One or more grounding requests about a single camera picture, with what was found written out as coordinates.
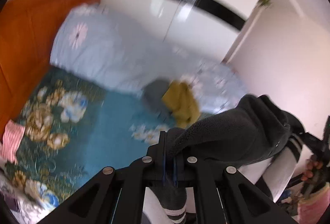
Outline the person's right hand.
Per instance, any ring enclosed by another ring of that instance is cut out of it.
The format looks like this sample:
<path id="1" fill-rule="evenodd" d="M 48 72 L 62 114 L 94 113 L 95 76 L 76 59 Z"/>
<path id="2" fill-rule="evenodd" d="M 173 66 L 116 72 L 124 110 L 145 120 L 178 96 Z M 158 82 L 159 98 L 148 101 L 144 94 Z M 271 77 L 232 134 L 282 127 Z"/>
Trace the person's right hand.
<path id="1" fill-rule="evenodd" d="M 306 182 L 314 177 L 313 170 L 320 170 L 323 166 L 323 162 L 319 160 L 308 159 L 306 164 L 306 170 L 303 172 L 301 180 Z"/>

